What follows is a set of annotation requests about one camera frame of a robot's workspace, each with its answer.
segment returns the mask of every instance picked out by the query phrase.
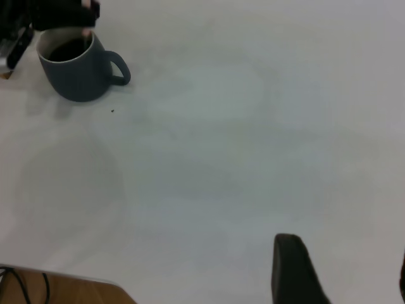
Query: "black glove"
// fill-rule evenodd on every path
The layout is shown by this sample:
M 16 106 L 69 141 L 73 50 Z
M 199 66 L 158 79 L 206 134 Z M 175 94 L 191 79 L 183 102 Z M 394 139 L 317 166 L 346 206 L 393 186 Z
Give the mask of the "black glove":
M 34 0 L 29 7 L 32 26 L 36 30 L 58 27 L 94 27 L 100 17 L 100 4 L 91 1 L 91 7 L 82 6 L 81 0 Z
M 18 29 L 29 24 L 27 0 L 0 0 L 0 41 L 14 39 Z

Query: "mug handle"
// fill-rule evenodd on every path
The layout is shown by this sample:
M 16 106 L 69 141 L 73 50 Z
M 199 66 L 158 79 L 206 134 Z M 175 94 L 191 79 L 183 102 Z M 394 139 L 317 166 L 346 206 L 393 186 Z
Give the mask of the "mug handle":
M 115 76 L 113 75 L 113 78 L 111 79 L 111 84 L 116 85 L 116 86 L 125 86 L 127 85 L 130 80 L 131 80 L 131 72 L 129 71 L 129 68 L 127 64 L 125 63 L 124 59 L 120 55 L 118 55 L 116 52 L 112 51 L 105 51 L 107 58 L 115 63 L 115 65 L 120 69 L 122 76 Z

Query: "stain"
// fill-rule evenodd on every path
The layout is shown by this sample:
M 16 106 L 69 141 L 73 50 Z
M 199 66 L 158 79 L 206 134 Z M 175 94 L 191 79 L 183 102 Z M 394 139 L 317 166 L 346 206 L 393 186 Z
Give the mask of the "stain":
M 139 178 L 134 185 L 139 195 L 153 193 L 159 200 L 167 201 L 173 198 L 215 200 L 240 194 L 236 180 L 222 168 L 181 153 L 150 150 L 146 157 L 137 165 Z
M 123 177 L 113 155 L 85 130 L 74 134 L 61 131 L 56 142 L 48 132 L 35 134 L 14 137 L 2 151 L 6 158 L 21 159 L 22 166 L 10 169 L 15 175 L 10 182 L 14 195 L 11 198 L 10 190 L 5 195 L 11 198 L 7 208 L 16 225 L 1 242 L 10 248 L 29 246 L 29 251 L 12 255 L 16 260 L 28 258 L 36 265 L 72 249 L 71 245 L 74 255 L 66 256 L 65 264 L 74 265 L 98 251 L 105 237 L 121 226 L 120 217 L 125 213 Z M 34 142 L 46 148 L 34 149 Z M 26 152 L 23 155 L 33 157 L 24 160 L 18 152 L 21 149 Z M 97 224 L 98 231 L 93 230 L 92 223 Z M 84 234 L 91 235 L 86 246 L 82 246 Z

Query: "mug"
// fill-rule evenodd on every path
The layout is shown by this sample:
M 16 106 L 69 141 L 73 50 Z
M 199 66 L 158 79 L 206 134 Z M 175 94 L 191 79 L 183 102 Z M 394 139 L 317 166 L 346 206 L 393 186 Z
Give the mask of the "mug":
M 101 97 L 111 85 L 125 86 L 131 73 L 122 57 L 105 51 L 95 33 L 86 38 L 90 46 L 83 53 L 66 61 L 51 61 L 53 51 L 75 39 L 83 39 L 82 28 L 57 28 L 42 33 L 37 52 L 46 77 L 56 92 L 72 101 L 92 101 Z M 113 62 L 122 73 L 113 75 Z

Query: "black object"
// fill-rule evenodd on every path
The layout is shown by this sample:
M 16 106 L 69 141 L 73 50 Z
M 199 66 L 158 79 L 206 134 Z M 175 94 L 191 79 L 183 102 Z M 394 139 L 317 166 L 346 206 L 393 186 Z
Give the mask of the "black object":
M 60 27 L 94 27 L 100 17 L 100 4 L 91 0 L 90 8 L 81 0 L 0 0 L 0 40 L 12 39 L 22 28 L 34 30 Z
M 14 271 L 14 268 L 11 267 L 0 267 L 0 270 L 4 270 L 1 274 L 0 277 L 4 277 L 7 274 L 13 274 L 13 276 L 16 278 L 16 280 L 18 281 L 18 284 L 21 287 L 21 290 L 23 292 L 23 296 L 25 299 L 25 302 L 27 302 L 27 304 L 31 304 L 30 301 L 30 297 L 28 296 L 28 292 L 27 292 L 27 288 L 24 286 L 23 281 L 21 280 L 20 276 Z M 44 277 L 44 281 L 45 281 L 45 285 L 46 285 L 46 299 L 45 299 L 45 304 L 49 303 L 49 296 L 51 294 L 50 288 L 49 288 L 49 281 L 48 281 L 48 276 L 45 273 L 42 273 L 42 276 Z
M 112 51 L 105 51 L 94 33 L 91 33 L 89 48 L 80 56 L 67 61 L 51 60 L 52 54 L 59 47 L 63 46 L 61 56 L 68 55 L 68 46 L 75 51 L 76 42 L 74 45 L 66 43 L 81 38 L 81 28 L 60 28 L 41 35 L 37 46 L 39 59 L 56 92 L 66 99 L 84 102 L 101 97 L 111 85 L 125 86 L 130 82 L 131 73 L 122 57 Z M 122 77 L 113 75 L 111 62 L 121 70 Z
M 405 303 L 405 256 L 402 261 L 401 276 L 399 279 L 399 291 L 401 292 L 402 299 Z
M 300 237 L 276 235 L 271 292 L 273 304 L 330 304 Z
M 55 49 L 49 55 L 48 60 L 55 62 L 68 61 L 76 57 L 79 57 L 88 48 L 89 45 L 86 44 L 84 38 L 74 39 Z
M 94 27 L 100 4 L 81 0 L 0 0 L 0 73 L 15 69 L 34 30 Z
M 34 0 L 30 2 L 28 11 L 33 28 L 40 31 L 60 27 L 94 27 L 100 17 L 100 4 L 91 0 L 90 8 L 86 8 L 81 0 Z

